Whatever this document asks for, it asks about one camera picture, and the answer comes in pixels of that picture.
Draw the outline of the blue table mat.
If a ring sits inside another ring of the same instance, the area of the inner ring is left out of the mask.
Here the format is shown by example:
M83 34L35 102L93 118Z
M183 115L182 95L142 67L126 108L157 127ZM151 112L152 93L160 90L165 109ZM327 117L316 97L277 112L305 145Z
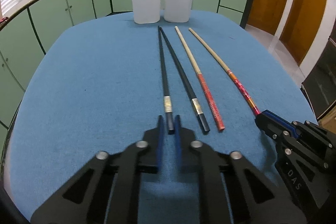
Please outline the blue table mat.
M177 26L215 100L220 132ZM214 150L240 151L275 184L274 143L225 71L192 28L230 67L260 110L288 121L315 121L297 84L252 35L228 18L193 11L185 24L136 24L131 13L91 20L66 30L33 75L10 139L10 196L26 218L98 151L114 154L142 138L163 115L158 27L185 70L210 126L202 133L169 52L165 64L173 113Z

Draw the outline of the red white-flower chopstick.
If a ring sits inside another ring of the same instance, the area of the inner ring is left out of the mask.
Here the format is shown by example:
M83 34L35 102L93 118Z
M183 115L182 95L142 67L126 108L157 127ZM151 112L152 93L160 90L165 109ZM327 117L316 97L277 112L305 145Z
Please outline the red white-flower chopstick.
M212 55L212 57L219 63L219 65L224 69L225 73L229 76L232 82L235 84L241 95L244 97L245 101L251 108L252 112L255 116L259 115L261 111L258 109L257 105L254 103L252 97L246 91L245 87L238 80L238 78L234 75L232 70L226 65L226 63L219 57L219 55L192 29L189 28L189 32L193 34L197 38L197 40L208 50L208 52Z

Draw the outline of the red patterned handle chopstick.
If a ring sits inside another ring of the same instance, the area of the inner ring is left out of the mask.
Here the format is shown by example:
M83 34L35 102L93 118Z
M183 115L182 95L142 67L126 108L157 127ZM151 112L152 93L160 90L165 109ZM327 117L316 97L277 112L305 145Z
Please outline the red patterned handle chopstick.
M224 122L223 122L222 117L220 115L220 112L218 110L218 107L215 103L215 100L214 100L214 98L213 98L213 96L212 96L212 94L209 90L209 87L208 87L208 85L205 81L205 78L203 77L202 72L199 69L198 64L197 64L192 52L190 51L189 46L187 45L187 42L185 41L185 39L184 39L182 33L180 32L179 28L177 26L175 26L174 28L175 28L175 31L177 32L177 35L178 35L186 53L187 53L187 55L188 55L188 58L191 62L191 65L193 66L193 69L194 69L194 71L197 75L197 78L198 78L198 80L200 82L200 85L202 87L202 90L205 94L208 105L209 105L209 107L211 109L211 112L213 114L213 118L215 120L217 128L220 132L222 132L225 129L225 125L224 125Z

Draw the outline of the black chopstick silver band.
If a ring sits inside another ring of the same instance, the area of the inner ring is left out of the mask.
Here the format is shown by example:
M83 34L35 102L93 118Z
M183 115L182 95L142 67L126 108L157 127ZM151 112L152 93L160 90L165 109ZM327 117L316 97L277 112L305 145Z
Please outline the black chopstick silver band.
M173 109L169 92L169 83L167 79L165 56L163 52L162 37L160 32L160 27L158 27L158 44L159 44L159 57L161 65L161 76L162 76L162 88L163 88L163 107L166 115L166 124L169 135L173 135L175 132L174 121L173 121Z

